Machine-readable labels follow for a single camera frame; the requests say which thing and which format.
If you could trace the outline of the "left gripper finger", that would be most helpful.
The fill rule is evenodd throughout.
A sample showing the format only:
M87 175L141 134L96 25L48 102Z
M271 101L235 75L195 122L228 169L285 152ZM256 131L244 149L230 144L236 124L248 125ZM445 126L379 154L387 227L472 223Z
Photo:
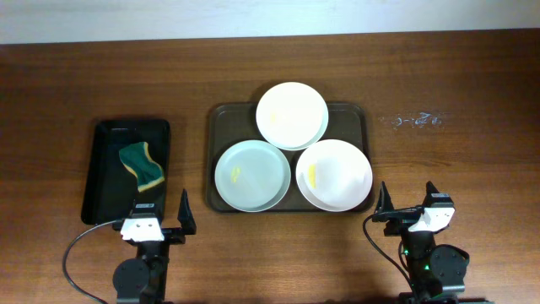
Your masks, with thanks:
M155 216L156 204L135 200L133 202L132 216Z
M190 208L186 189L182 190L177 219L181 224L181 230L184 235L197 234L197 224Z

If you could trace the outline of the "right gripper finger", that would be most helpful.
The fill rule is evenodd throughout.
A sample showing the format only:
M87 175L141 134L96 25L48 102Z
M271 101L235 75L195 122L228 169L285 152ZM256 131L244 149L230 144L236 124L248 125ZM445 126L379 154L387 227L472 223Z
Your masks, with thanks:
M391 196L388 192L385 182L381 183L379 198L375 207L375 214L383 214L394 210Z
M439 192L435 185L431 181L428 181L426 183L426 195L423 206L425 208L451 208L452 199L448 193Z

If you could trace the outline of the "green and yellow sponge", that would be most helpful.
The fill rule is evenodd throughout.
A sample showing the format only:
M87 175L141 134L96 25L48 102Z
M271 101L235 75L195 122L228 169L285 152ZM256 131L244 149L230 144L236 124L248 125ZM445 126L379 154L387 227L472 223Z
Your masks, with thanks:
M165 181L164 169L151 157L148 142L129 144L119 150L119 158L127 171L135 176L139 193Z

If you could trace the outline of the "white plate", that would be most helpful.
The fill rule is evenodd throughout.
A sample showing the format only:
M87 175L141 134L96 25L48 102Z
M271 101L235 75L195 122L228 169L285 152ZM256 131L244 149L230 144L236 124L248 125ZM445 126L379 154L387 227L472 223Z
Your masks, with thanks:
M303 197L329 212L359 207L373 186L373 172L365 153L338 139L325 139L307 148L297 160L295 177Z
M256 107L256 126L272 145L301 150L327 130L329 110L321 94L307 84L285 82L263 94Z

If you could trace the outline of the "pale blue plate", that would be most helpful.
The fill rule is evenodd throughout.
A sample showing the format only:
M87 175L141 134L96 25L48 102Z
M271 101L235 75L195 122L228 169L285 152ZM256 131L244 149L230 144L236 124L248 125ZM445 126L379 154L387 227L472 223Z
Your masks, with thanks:
M268 142L245 140L229 147L214 169L219 196L233 209L258 213L277 205L292 173L284 153Z

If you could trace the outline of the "white plate top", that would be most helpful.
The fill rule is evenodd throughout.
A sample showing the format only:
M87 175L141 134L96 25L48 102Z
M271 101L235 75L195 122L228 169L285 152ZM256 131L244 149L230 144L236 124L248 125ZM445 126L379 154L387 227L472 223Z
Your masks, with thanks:
M321 94L307 84L285 82L263 94L256 107L256 126L272 145L301 150L327 130L329 110Z

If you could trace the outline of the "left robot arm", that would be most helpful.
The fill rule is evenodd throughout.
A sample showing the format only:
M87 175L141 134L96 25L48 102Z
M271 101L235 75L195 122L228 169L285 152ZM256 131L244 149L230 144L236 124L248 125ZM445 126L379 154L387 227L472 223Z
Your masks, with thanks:
M137 248L137 255L122 262L113 274L117 303L165 303L170 247L185 244L187 236L197 233L186 190L181 195L177 219L181 225L174 228L162 228L154 218L141 218L130 228L135 233L143 228L151 229L155 234L160 233L162 238L143 242L133 239L128 241Z

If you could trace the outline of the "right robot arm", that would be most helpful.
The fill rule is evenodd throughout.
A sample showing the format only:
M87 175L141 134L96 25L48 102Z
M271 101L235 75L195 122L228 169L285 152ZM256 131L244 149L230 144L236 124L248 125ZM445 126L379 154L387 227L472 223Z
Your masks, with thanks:
M384 183L381 184L375 212L362 225L370 245L393 264L406 280L409 292L397 297L398 303L486 303L484 298L461 298L470 255L461 248L437 244L435 235L449 227L455 214L451 196L440 192L432 182L426 183L426 194L420 205L396 209ZM367 231L367 222L381 222L385 236L399 236L399 260L381 250Z

